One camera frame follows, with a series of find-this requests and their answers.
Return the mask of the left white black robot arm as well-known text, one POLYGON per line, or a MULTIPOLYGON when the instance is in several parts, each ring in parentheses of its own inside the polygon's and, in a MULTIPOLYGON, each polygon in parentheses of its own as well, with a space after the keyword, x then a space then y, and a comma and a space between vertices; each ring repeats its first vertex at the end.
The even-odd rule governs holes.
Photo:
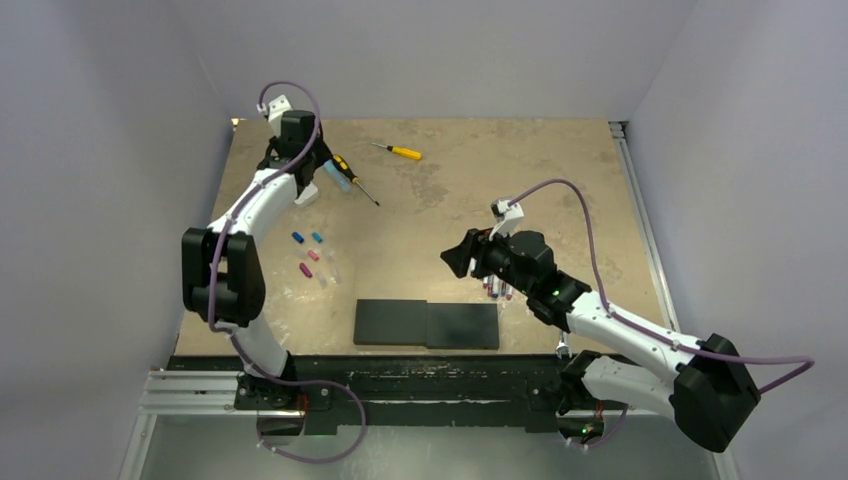
POLYGON ((267 120, 273 136, 247 190, 217 220, 182 236, 182 295, 188 311, 231 341, 243 362, 246 393, 284 409, 302 383, 264 318, 258 245, 289 206, 317 197, 314 172, 331 153, 317 114, 287 110, 267 120))

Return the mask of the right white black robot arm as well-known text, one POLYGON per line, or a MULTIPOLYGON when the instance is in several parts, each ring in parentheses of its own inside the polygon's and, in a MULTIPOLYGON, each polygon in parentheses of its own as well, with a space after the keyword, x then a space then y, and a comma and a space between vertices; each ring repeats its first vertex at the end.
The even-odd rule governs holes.
POLYGON ((560 270, 543 234, 510 236, 470 229, 441 259, 458 278, 489 275, 526 298, 546 325, 577 334, 625 357, 581 354, 566 367, 564 399, 576 407, 613 401, 674 421, 700 447, 725 451, 761 400, 736 346, 725 337, 675 333, 603 301, 599 291, 560 270))

